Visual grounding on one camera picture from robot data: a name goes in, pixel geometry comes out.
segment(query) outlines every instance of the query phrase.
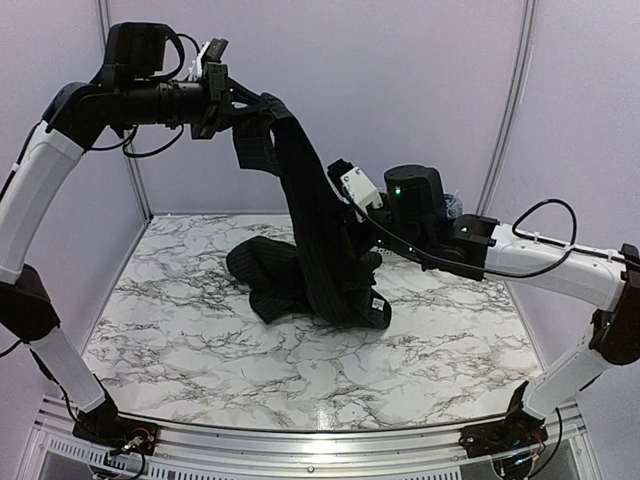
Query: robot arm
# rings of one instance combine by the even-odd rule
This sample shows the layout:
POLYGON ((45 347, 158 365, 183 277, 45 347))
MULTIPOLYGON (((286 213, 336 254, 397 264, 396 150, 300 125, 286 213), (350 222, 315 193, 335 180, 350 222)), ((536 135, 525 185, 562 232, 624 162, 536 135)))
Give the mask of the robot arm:
POLYGON ((576 345, 514 392, 503 421, 463 429, 461 445, 470 457, 535 444, 536 435, 546 440, 544 420, 559 405, 606 370, 640 359, 636 247, 625 244, 616 252, 567 246, 537 233, 516 235, 511 225, 495 219, 450 219, 439 173, 422 166, 389 170, 388 193, 382 194, 359 168, 342 160, 329 167, 329 177, 355 210, 351 231, 365 238, 359 242, 392 250, 423 269, 475 280, 506 278, 596 307, 592 326, 576 345))
POLYGON ((24 261, 58 189, 105 127, 122 136, 137 125, 175 128, 186 123, 192 138, 210 139, 263 108, 261 97, 229 78, 220 63, 226 40, 205 44, 189 81, 171 79, 181 65, 172 74, 154 76, 162 70, 167 41, 178 50, 182 64, 182 45, 166 25, 114 25, 98 74, 90 83, 60 90, 32 130, 0 194, 0 322, 29 344, 45 375, 79 407, 81 425, 74 433, 113 446, 141 424, 118 416, 108 393, 60 328, 38 273, 24 261))

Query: black cable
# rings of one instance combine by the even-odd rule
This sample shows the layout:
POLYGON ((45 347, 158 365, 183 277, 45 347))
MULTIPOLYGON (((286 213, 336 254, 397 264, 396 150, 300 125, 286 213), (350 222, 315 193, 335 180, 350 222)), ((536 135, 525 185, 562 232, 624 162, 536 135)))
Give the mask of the black cable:
POLYGON ((140 458, 142 459, 142 465, 140 466, 140 470, 138 470, 138 473, 136 473, 133 477, 128 478, 126 480, 138 480, 144 473, 144 469, 147 466, 147 458, 144 456, 144 453, 142 453, 142 450, 140 450, 137 447, 131 449, 131 451, 134 451, 134 450, 140 454, 140 458))
POLYGON ((22 343, 22 340, 18 340, 16 343, 14 343, 13 345, 11 345, 9 348, 7 348, 4 352, 0 353, 0 358, 2 357, 6 357, 7 355, 9 355, 11 352, 13 352, 16 348, 18 348, 18 345, 20 345, 22 343))
POLYGON ((171 148, 173 146, 173 144, 176 143, 180 139, 180 137, 182 136, 183 133, 184 133, 184 124, 180 124, 180 131, 178 132, 178 134, 175 137, 173 137, 171 140, 169 140, 167 143, 165 143, 160 148, 152 150, 151 152, 133 153, 133 152, 127 152, 126 147, 122 147, 122 151, 129 158, 148 158, 148 157, 153 157, 154 155, 158 155, 159 153, 162 153, 165 150, 171 148))
MULTIPOLYGON (((546 200, 542 200, 541 202, 536 203, 533 207, 529 208, 526 212, 524 212, 522 215, 520 215, 520 217, 511 226, 511 233, 513 233, 518 238, 524 238, 525 240, 534 240, 535 241, 536 237, 534 237, 533 235, 529 235, 529 234, 524 233, 524 232, 519 232, 518 231, 518 226, 522 222, 524 222, 527 218, 529 218, 529 216, 532 213, 535 213, 540 208, 544 207, 545 205, 550 205, 550 204, 562 205, 565 209, 567 209, 567 211, 571 215, 571 220, 573 220, 573 224, 574 225, 578 224, 578 218, 576 217, 576 212, 573 210, 571 205, 569 205, 567 202, 565 202, 564 200, 561 200, 559 198, 547 198, 546 200)), ((560 247, 560 248, 564 248, 566 246, 566 244, 564 242, 559 242, 559 241, 550 240, 550 239, 545 239, 545 240, 546 241, 544 243, 547 243, 549 245, 554 245, 554 246, 560 247)))
MULTIPOLYGON (((33 132, 36 131, 36 128, 38 128, 38 125, 40 124, 36 123, 33 127, 31 127, 31 130, 29 130, 29 134, 27 135, 27 138, 25 139, 24 143, 22 144, 22 148, 20 149, 20 154, 18 155, 18 160, 16 160, 16 165, 20 165, 22 163, 22 160, 24 159, 24 154, 27 151, 29 142, 31 141, 31 137, 33 137, 33 132)), ((11 172, 9 173, 9 176, 7 177, 7 180, 4 182, 4 185, 2 186, 2 191, 0 191, 0 201, 2 201, 5 193, 7 193, 7 190, 9 190, 9 184, 11 184, 11 180, 13 180, 13 177, 15 176, 16 176, 16 171, 11 170, 11 172)))
POLYGON ((131 142, 133 142, 133 139, 136 138, 137 133, 138 133, 138 126, 136 125, 135 127, 133 127, 133 130, 131 130, 131 133, 127 135, 127 138, 122 140, 120 143, 116 145, 111 145, 109 147, 91 147, 89 151, 90 152, 109 152, 111 150, 116 150, 117 148, 120 148, 120 147, 127 147, 131 145, 131 142))
MULTIPOLYGON (((497 275, 497 276, 501 276, 501 277, 505 277, 505 278, 525 279, 525 278, 537 277, 539 275, 544 275, 545 273, 548 273, 551 270, 554 270, 555 268, 558 268, 560 265, 562 265, 567 260, 567 258, 569 258, 569 255, 571 255, 571 252, 572 252, 571 248, 569 248, 565 252, 565 254, 559 260, 557 260, 556 262, 554 262, 551 265, 549 265, 547 267, 544 267, 544 268, 542 268, 540 270, 536 270, 536 271, 529 272, 529 273, 501 272, 499 270, 492 270, 492 269, 489 269, 489 268, 476 267, 474 265, 467 265, 466 263, 461 263, 461 262, 456 262, 455 260, 448 260, 448 259, 445 259, 445 258, 440 258, 440 257, 438 257, 436 255, 433 255, 431 253, 427 253, 427 252, 425 252, 423 250, 420 250, 416 246, 414 246, 411 243, 407 242, 406 240, 404 240, 403 238, 399 237, 395 233, 387 230, 385 227, 383 227, 378 222, 376 222, 374 219, 372 219, 367 212, 365 212, 362 208, 360 208, 360 206, 357 203, 355 203, 353 201, 353 199, 347 193, 346 189, 343 189, 343 195, 345 196, 347 201, 351 204, 351 206, 356 210, 356 212, 358 212, 358 214, 361 217, 363 217, 368 222, 370 222, 378 230, 380 230, 381 232, 385 233, 386 235, 389 235, 391 238, 393 238, 397 242, 402 243, 403 245, 407 246, 408 248, 413 249, 413 251, 415 251, 417 254, 419 254, 420 256, 422 256, 424 258, 426 258, 427 260, 432 261, 435 264, 448 265, 450 267, 456 267, 456 268, 460 268, 460 269, 463 269, 463 270, 470 270, 472 272, 479 272, 479 273, 489 274, 489 275, 497 275)), ((569 247, 573 247, 573 245, 575 244, 575 241, 576 241, 576 237, 578 236, 578 223, 577 223, 577 219, 575 218, 575 213, 572 215, 572 220, 573 220, 573 228, 572 228, 572 232, 571 232, 571 243, 569 244, 569 247)))
POLYGON ((545 467, 547 465, 549 465, 551 460, 553 460, 553 457, 555 457, 556 453, 558 453, 558 449, 560 448, 560 443, 562 442, 562 416, 560 415, 560 409, 559 408, 556 408, 556 414, 558 415, 558 422, 560 422, 559 423, 560 431, 558 432, 558 442, 556 443, 556 446, 553 447, 553 451, 551 452, 551 455, 549 455, 549 458, 547 458, 545 460, 545 462, 540 466, 540 468, 538 470, 536 470, 531 475, 529 475, 529 478, 533 478, 533 477, 537 476, 542 470, 544 470, 545 467))
POLYGON ((186 33, 179 33, 178 38, 186 38, 187 40, 189 40, 191 44, 196 48, 196 56, 200 53, 200 45, 198 45, 196 39, 191 35, 187 35, 186 33))
POLYGON ((96 432, 94 432, 93 430, 90 430, 86 425, 84 425, 82 422, 80 422, 78 417, 73 413, 73 409, 71 408, 71 402, 69 401, 69 395, 67 394, 67 391, 64 388, 62 388, 62 385, 60 385, 59 383, 58 383, 58 387, 60 387, 60 391, 62 391, 62 396, 64 397, 64 403, 67 406, 67 412, 69 413, 69 416, 71 417, 71 420, 73 420, 73 422, 76 425, 79 425, 80 428, 82 428, 89 435, 97 437, 98 434, 96 432))
POLYGON ((173 44, 174 48, 176 49, 176 53, 178 54, 178 66, 169 73, 165 73, 162 75, 155 75, 149 78, 149 80, 157 83, 168 82, 169 80, 174 78, 178 73, 180 73, 180 70, 182 70, 182 67, 184 67, 184 60, 185 60, 184 45, 182 45, 182 41, 178 38, 178 35, 176 34, 176 32, 174 32, 169 26, 159 24, 156 26, 156 29, 160 33, 162 33, 166 37, 166 39, 173 44))
MULTIPOLYGON (((571 213, 572 216, 575 216, 575 212, 573 212, 573 209, 571 208, 571 206, 565 202, 564 200, 561 200, 559 198, 548 198, 546 200, 543 200, 541 202, 538 202, 537 204, 535 204, 533 207, 531 207, 529 210, 527 210, 511 227, 511 233, 513 233, 516 237, 519 238, 523 238, 525 240, 533 240, 536 241, 538 243, 543 243, 545 245, 553 245, 555 247, 560 247, 560 248, 566 248, 567 244, 564 242, 560 242, 558 240, 553 240, 550 238, 544 238, 544 237, 534 237, 533 235, 530 235, 528 233, 524 233, 524 232, 519 232, 518 226, 532 213, 534 213, 536 210, 538 210, 539 208, 551 204, 551 203, 555 203, 555 204, 559 204, 562 205, 563 207, 565 207, 567 210, 569 210, 569 212, 571 213)), ((609 256, 606 253, 602 253, 602 252, 594 252, 593 250, 586 250, 584 248, 579 248, 579 247, 574 247, 573 251, 576 253, 581 253, 583 255, 588 255, 591 257, 596 257, 596 258, 601 258, 601 259, 605 259, 608 260, 609 258, 611 258, 612 261, 614 262, 618 262, 618 263, 624 263, 626 265, 632 266, 634 267, 636 270, 640 271, 640 264, 633 262, 631 260, 627 260, 624 257, 614 257, 614 256, 609 256)))

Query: white arm segment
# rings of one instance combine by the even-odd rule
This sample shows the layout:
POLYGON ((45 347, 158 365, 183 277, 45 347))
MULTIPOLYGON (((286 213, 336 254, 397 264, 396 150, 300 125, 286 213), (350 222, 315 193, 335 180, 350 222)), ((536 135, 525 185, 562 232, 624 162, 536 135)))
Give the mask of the white arm segment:
POLYGON ((88 413, 104 402, 102 386, 61 328, 55 327, 29 347, 80 410, 88 413))
MULTIPOLYGON (((492 238, 496 244, 489 248, 485 262, 485 267, 492 270, 533 272, 558 261, 566 252, 559 247, 518 238, 511 233, 510 225, 496 227, 492 238)), ((612 250, 580 248, 619 257, 612 250)), ((625 285, 622 280, 625 270, 624 263, 573 252, 562 265, 548 273, 508 280, 563 293, 584 300, 598 309, 612 311, 625 285)), ((504 277, 497 275, 486 277, 504 280, 504 277)), ((592 336, 592 329, 587 329, 573 349, 527 385, 522 398, 526 413, 540 420, 548 417, 558 405, 572 398, 598 375, 614 367, 598 351, 589 348, 592 336)))
MULTIPOLYGON (((84 150, 60 132, 47 133, 40 122, 17 173, 0 202, 0 282, 16 283, 42 217, 84 150)), ((100 383, 64 332, 56 327, 31 342, 31 350, 78 405, 89 412, 105 400, 100 383)))
POLYGON ((0 202, 0 282, 13 285, 42 217, 84 154, 47 123, 36 127, 17 173, 0 202))
POLYGON ((522 397, 526 413, 540 420, 547 418, 558 405, 615 366, 602 358, 597 350, 589 349, 592 336, 591 329, 585 331, 572 350, 527 385, 522 397))
MULTIPOLYGON (((498 225, 491 237, 495 246, 488 249, 485 268, 509 273, 527 273, 540 270, 558 261, 566 250, 516 237, 511 225, 498 225)), ((620 257, 614 250, 580 247, 610 257, 620 257)), ((578 298, 605 311, 611 311, 618 303, 625 285, 622 273, 624 263, 573 252, 554 270, 527 279, 507 279, 526 283, 552 292, 578 298)), ((486 275, 493 280, 505 280, 497 275, 486 275)))

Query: gray marble veins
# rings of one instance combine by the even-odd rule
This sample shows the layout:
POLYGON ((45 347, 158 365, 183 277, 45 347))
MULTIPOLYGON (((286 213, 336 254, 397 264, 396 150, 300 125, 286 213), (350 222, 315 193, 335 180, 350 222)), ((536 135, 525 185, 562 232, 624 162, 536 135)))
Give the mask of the gray marble veins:
POLYGON ((211 425, 374 429, 503 412, 540 366, 504 285, 385 254, 386 331, 265 325, 225 255, 284 215, 156 218, 84 354, 122 410, 211 425))

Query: black wire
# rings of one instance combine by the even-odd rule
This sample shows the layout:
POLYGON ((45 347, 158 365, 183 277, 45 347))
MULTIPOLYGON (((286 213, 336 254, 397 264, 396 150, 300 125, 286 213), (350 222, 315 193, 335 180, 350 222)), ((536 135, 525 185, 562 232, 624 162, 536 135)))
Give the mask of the black wire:
POLYGON ((196 48, 196 56, 200 53, 200 45, 198 45, 198 42, 196 41, 196 39, 193 38, 191 35, 187 35, 186 33, 179 33, 178 38, 186 38, 187 40, 189 40, 193 44, 193 46, 196 48))
POLYGON ((136 473, 133 477, 128 478, 126 480, 138 480, 144 473, 144 469, 147 466, 147 458, 144 456, 144 453, 142 453, 142 450, 140 450, 139 448, 132 448, 131 451, 133 450, 135 450, 140 454, 140 458, 142 458, 142 465, 140 466, 140 470, 138 470, 138 473, 136 473))
POLYGON ((171 148, 173 146, 173 144, 176 143, 180 139, 180 137, 182 136, 183 133, 184 133, 184 124, 180 124, 180 131, 178 132, 178 134, 175 137, 173 137, 171 140, 169 140, 167 143, 165 143, 160 148, 152 150, 151 152, 133 153, 133 152, 127 152, 126 147, 122 147, 122 151, 129 158, 148 158, 148 157, 153 157, 154 155, 158 155, 159 153, 162 153, 165 150, 168 150, 169 148, 171 148))
MULTIPOLYGON (((518 231, 518 226, 524 222, 527 218, 529 218, 529 216, 536 212, 537 210, 539 210, 540 208, 544 207, 545 205, 550 205, 550 204, 556 204, 556 205, 562 205, 565 209, 567 209, 567 211, 569 212, 569 214, 571 215, 571 220, 573 221, 574 224, 574 231, 572 233, 572 237, 571 237, 571 244, 575 243, 575 236, 577 235, 576 233, 576 229, 577 229, 577 224, 578 224, 578 218, 576 216, 576 212, 573 210, 573 208, 571 207, 571 205, 569 205, 567 202, 565 202, 564 200, 561 200, 559 198, 547 198, 546 200, 542 200, 541 202, 536 203, 533 207, 529 208, 526 212, 524 212, 522 215, 520 215, 520 218, 518 218, 515 223, 511 226, 511 233, 513 233, 516 237, 519 238, 524 238, 525 240, 536 240, 536 238, 533 235, 529 235, 527 233, 524 232, 519 232, 518 231)), ((547 240, 545 243, 549 244, 549 245, 554 245, 556 247, 560 247, 560 248, 564 248, 566 246, 566 244, 564 242, 559 242, 556 240, 547 240)))
POLYGON ((22 340, 18 340, 16 343, 14 343, 13 345, 11 345, 9 348, 7 348, 4 352, 0 353, 0 358, 2 357, 6 357, 7 355, 9 355, 11 352, 13 352, 16 348, 18 348, 18 345, 20 345, 22 343, 22 340))
MULTIPOLYGON (((16 160, 17 165, 20 165, 22 163, 22 160, 24 159, 24 154, 27 151, 29 142, 31 141, 31 137, 33 137, 33 132, 36 131, 36 128, 38 128, 38 125, 40 124, 36 123, 33 127, 31 127, 31 130, 29 130, 29 134, 27 135, 27 138, 25 139, 24 143, 22 144, 22 148, 20 149, 18 160, 16 160)), ((13 180, 13 177, 15 176, 16 176, 15 170, 11 170, 11 172, 9 173, 9 176, 7 177, 7 180, 4 182, 4 185, 2 186, 2 191, 0 191, 0 201, 2 201, 5 193, 7 193, 7 190, 9 190, 9 185, 11 184, 11 180, 13 180)))
POLYGON ((109 152, 111 150, 116 150, 117 148, 120 148, 120 147, 127 147, 131 144, 131 142, 133 142, 133 139, 136 138, 137 133, 138 133, 138 126, 136 125, 135 127, 133 127, 133 130, 131 130, 131 133, 127 135, 127 138, 122 140, 120 143, 116 145, 111 145, 109 147, 92 147, 89 149, 89 151, 90 152, 109 152))
MULTIPOLYGON (((547 200, 543 200, 542 202, 537 203, 536 205, 531 207, 529 210, 527 210, 527 212, 525 212, 525 214, 522 217, 520 217, 518 219, 518 221, 516 221, 516 223, 513 224, 513 226, 511 227, 511 232, 515 236, 517 236, 519 238, 524 238, 525 240, 534 240, 534 241, 537 241, 539 243, 544 243, 546 245, 553 245, 555 247, 566 248, 567 244, 564 243, 564 242, 560 242, 558 240, 553 240, 553 239, 550 239, 550 238, 543 238, 543 237, 535 238, 533 235, 529 235, 529 234, 524 233, 524 232, 519 232, 517 230, 518 225, 520 225, 520 223, 522 223, 522 221, 525 220, 530 214, 532 214, 533 212, 535 212, 539 208, 543 207, 544 205, 548 205, 550 203, 560 204, 560 205, 566 207, 567 209, 569 209, 570 212, 573 210, 573 209, 571 209, 569 204, 567 204, 567 202, 565 202, 564 200, 560 200, 558 198, 549 198, 547 200)), ((591 256, 591 257, 601 258, 601 259, 605 259, 605 260, 608 260, 609 258, 611 258, 611 260, 614 261, 614 262, 623 263, 625 265, 632 266, 636 270, 640 271, 640 264, 639 263, 636 263, 636 262, 634 262, 632 260, 627 260, 624 257, 614 257, 614 256, 610 257, 606 253, 594 252, 593 250, 586 250, 584 248, 579 248, 579 247, 574 247, 573 251, 576 252, 576 253, 581 253, 583 255, 588 255, 588 256, 591 256)))
MULTIPOLYGON (((556 262, 554 262, 551 265, 549 265, 547 267, 544 267, 544 268, 542 268, 540 270, 536 270, 536 271, 529 272, 529 273, 501 272, 499 270, 491 270, 489 268, 476 267, 474 265, 467 265, 466 263, 456 262, 455 260, 448 260, 448 259, 445 259, 445 258, 440 258, 440 257, 438 257, 436 255, 433 255, 431 253, 427 253, 427 252, 425 252, 423 250, 420 250, 416 246, 412 245, 411 243, 407 242, 403 238, 399 237, 395 233, 387 230, 385 227, 380 225, 378 222, 376 222, 374 219, 372 219, 367 212, 365 212, 362 208, 360 208, 360 206, 357 203, 355 203, 353 201, 353 199, 347 193, 346 189, 343 189, 343 195, 345 196, 347 201, 351 204, 351 206, 353 208, 355 208, 355 210, 358 212, 358 214, 361 217, 363 217, 364 219, 366 219, 368 222, 373 224, 373 226, 375 226, 378 230, 380 230, 381 232, 385 233, 386 235, 389 235, 391 238, 393 238, 397 242, 400 242, 403 245, 413 249, 417 254, 419 254, 422 257, 425 257, 427 260, 430 260, 435 264, 448 265, 450 267, 456 267, 456 268, 460 268, 460 269, 463 269, 463 270, 469 270, 469 271, 472 271, 472 272, 479 272, 479 273, 484 273, 484 274, 489 274, 489 275, 497 275, 497 276, 501 276, 501 277, 505 277, 505 278, 525 279, 525 278, 537 277, 539 275, 544 275, 545 273, 548 273, 551 270, 554 270, 554 269, 558 268, 560 265, 562 265, 567 260, 567 258, 569 258, 569 255, 571 255, 571 249, 569 249, 556 262)), ((576 237, 578 236, 578 223, 577 223, 577 220, 575 218, 575 213, 573 213, 573 215, 572 215, 572 220, 573 220, 573 228, 572 228, 572 233, 571 233, 571 243, 569 244, 570 247, 575 244, 576 237)))
POLYGON ((64 403, 67 406, 67 412, 69 413, 69 416, 71 417, 71 420, 73 420, 73 422, 76 425, 80 426, 80 428, 82 428, 89 435, 97 437, 98 434, 96 432, 94 432, 93 430, 90 430, 86 425, 84 425, 78 419, 78 417, 73 413, 73 409, 71 408, 71 402, 69 401, 69 395, 67 394, 67 391, 64 388, 62 388, 62 385, 60 385, 60 384, 58 384, 58 387, 60 387, 60 390, 62 391, 62 396, 64 397, 64 403))
POLYGON ((545 462, 542 465, 540 465, 540 468, 538 470, 536 470, 531 475, 529 475, 529 478, 533 478, 537 476, 542 470, 544 470, 545 467, 549 465, 551 460, 553 460, 553 457, 555 457, 556 453, 558 453, 558 449, 560 448, 560 443, 562 442, 562 416, 560 415, 559 408, 556 408, 556 414, 558 415, 558 422, 560 422, 559 423, 560 431, 558 432, 558 442, 556 443, 556 446, 553 447, 553 451, 551 452, 551 455, 549 455, 549 458, 547 458, 545 462))

